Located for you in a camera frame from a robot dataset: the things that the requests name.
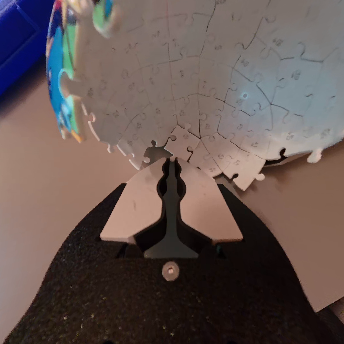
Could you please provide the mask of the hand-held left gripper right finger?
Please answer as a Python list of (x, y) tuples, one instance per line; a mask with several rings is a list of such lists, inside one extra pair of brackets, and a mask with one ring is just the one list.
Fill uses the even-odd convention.
[(187, 161), (175, 160), (179, 195), (177, 236), (196, 253), (205, 247), (243, 240), (230, 208), (217, 183)]

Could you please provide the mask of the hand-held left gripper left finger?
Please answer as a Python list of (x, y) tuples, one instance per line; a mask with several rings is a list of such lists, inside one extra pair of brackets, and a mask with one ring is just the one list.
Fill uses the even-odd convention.
[(161, 158), (126, 184), (100, 238), (139, 247), (145, 252), (166, 235), (166, 204), (170, 159)]

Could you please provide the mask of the blue plastic bin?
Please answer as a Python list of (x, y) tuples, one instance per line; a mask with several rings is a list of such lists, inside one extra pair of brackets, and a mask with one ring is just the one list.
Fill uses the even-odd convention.
[(45, 53), (54, 0), (0, 1), (0, 94)]

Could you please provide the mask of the half-built cartoon puzzle ball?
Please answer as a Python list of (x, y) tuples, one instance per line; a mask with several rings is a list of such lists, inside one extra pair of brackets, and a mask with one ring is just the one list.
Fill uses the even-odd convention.
[(164, 147), (246, 190), (343, 140), (343, 1), (54, 1), (46, 75), (64, 139), (136, 169)]

